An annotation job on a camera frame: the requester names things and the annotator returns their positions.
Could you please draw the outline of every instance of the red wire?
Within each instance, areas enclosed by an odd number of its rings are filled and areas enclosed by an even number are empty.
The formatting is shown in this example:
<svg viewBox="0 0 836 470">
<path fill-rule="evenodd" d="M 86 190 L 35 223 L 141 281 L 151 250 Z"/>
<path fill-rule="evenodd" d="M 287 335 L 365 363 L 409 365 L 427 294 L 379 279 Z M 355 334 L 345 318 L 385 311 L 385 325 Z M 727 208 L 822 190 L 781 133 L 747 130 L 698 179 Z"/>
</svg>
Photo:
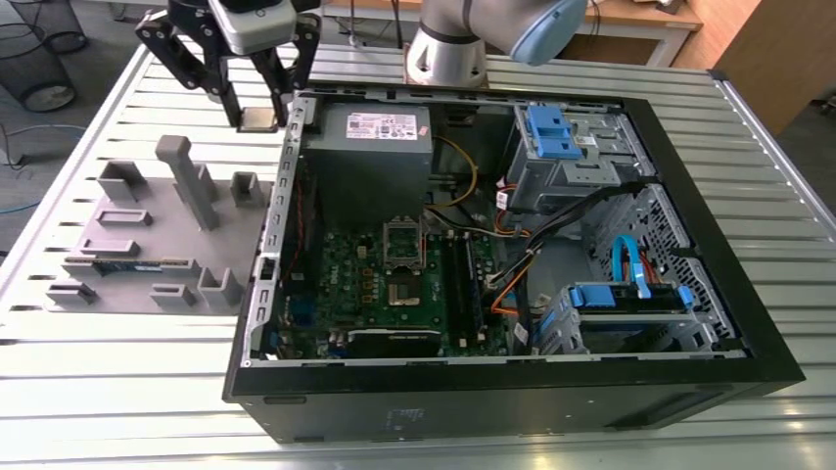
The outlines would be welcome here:
<svg viewBox="0 0 836 470">
<path fill-rule="evenodd" d="M 282 275 L 281 283 L 287 280 L 287 276 L 291 273 L 291 269 L 295 266 L 298 260 L 298 254 L 301 253 L 301 246 L 303 245 L 303 219 L 301 218 L 301 183 L 295 180 L 295 233 L 298 237 L 298 243 L 295 244 L 295 251 L 291 254 L 291 261 L 289 262 L 287 270 Z"/>
</svg>

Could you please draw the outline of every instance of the label sticker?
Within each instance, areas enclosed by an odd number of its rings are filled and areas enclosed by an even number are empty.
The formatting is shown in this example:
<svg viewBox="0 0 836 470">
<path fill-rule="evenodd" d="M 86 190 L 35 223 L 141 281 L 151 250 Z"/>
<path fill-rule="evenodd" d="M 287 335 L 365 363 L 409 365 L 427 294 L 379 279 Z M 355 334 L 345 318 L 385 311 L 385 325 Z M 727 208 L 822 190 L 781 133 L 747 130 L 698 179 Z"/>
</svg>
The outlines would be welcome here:
<svg viewBox="0 0 836 470">
<path fill-rule="evenodd" d="M 507 194 L 495 193 L 495 206 L 505 211 L 507 209 Z"/>
<path fill-rule="evenodd" d="M 519 323 L 517 323 L 517 325 L 513 327 L 513 336 L 517 337 L 519 343 L 527 345 L 527 330 Z"/>
<path fill-rule="evenodd" d="M 595 138 L 591 136 L 582 136 L 582 135 L 575 135 L 574 136 L 574 143 L 577 145 L 591 145 L 594 147 L 598 146 L 598 143 L 595 142 Z"/>
<path fill-rule="evenodd" d="M 345 136 L 349 139 L 418 140 L 415 115 L 350 113 Z"/>
</svg>

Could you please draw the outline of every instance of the cable on floor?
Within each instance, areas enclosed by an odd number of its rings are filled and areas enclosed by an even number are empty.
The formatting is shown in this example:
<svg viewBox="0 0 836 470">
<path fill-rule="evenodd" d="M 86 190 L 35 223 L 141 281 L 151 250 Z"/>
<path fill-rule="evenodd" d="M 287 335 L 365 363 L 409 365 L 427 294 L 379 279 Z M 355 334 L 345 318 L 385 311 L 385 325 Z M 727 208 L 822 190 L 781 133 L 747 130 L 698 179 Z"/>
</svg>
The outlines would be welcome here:
<svg viewBox="0 0 836 470">
<path fill-rule="evenodd" d="M 30 203 L 29 205 L 19 206 L 18 208 L 0 209 L 0 215 L 5 215 L 6 213 L 14 213 L 14 212 L 25 211 L 26 209 L 33 208 L 38 204 L 39 204 L 39 201 L 37 201 L 35 203 Z"/>
</svg>

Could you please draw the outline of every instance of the aluminum table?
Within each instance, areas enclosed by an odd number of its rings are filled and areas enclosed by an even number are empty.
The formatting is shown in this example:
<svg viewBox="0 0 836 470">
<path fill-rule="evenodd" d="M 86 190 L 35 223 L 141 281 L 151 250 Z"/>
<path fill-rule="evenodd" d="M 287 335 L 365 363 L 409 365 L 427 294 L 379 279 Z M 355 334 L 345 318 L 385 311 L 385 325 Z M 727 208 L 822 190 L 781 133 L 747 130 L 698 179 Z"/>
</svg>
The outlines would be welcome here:
<svg viewBox="0 0 836 470">
<path fill-rule="evenodd" d="M 282 59 L 293 55 L 281 49 Z M 322 46 L 313 78 L 401 81 L 397 50 Z M 231 61 L 241 106 L 269 106 Z M 49 313 L 109 160 L 166 175 L 153 149 L 182 134 L 215 178 L 275 173 L 282 134 L 239 134 L 139 48 L 0 269 L 0 465 L 103 468 L 831 468 L 836 224 L 727 83 L 703 71 L 490 57 L 493 88 L 646 99 L 783 334 L 806 381 L 651 432 L 278 446 L 221 401 L 231 317 Z"/>
</svg>

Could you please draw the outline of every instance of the floor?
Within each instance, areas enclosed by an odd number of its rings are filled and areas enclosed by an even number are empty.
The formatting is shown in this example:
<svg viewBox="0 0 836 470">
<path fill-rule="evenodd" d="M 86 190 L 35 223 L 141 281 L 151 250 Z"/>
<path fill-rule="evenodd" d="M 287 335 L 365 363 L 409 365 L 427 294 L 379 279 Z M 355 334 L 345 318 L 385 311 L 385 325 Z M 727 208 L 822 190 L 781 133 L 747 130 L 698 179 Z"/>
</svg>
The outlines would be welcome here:
<svg viewBox="0 0 836 470">
<path fill-rule="evenodd" d="M 114 22 L 105 4 L 73 1 L 73 7 L 90 40 L 86 49 L 61 58 L 75 84 L 75 102 L 61 111 L 37 115 L 26 113 L 0 89 L 0 123 L 7 130 L 45 123 L 85 126 L 135 50 L 138 40 L 133 35 L 133 24 Z M 127 7 L 127 19 L 138 18 L 146 8 Z M 0 3 L 0 24 L 15 21 L 7 3 Z M 367 45 L 394 46 L 395 31 L 390 23 L 369 20 L 354 28 Z M 339 34 L 339 30 L 333 20 L 325 21 L 322 42 L 346 44 L 347 37 Z M 403 37 L 413 34 L 414 26 L 405 24 Z M 79 135 L 74 129 L 38 129 L 9 139 L 13 161 L 25 155 L 27 164 L 19 171 L 13 171 L 5 162 L 0 162 L 0 212 L 41 198 Z M 829 184 L 836 177 L 836 116 L 823 117 L 815 108 L 807 108 L 778 136 L 778 142 L 825 204 L 836 210 L 836 187 Z M 10 249 L 30 215 L 31 211 L 0 213 L 0 252 Z"/>
</svg>

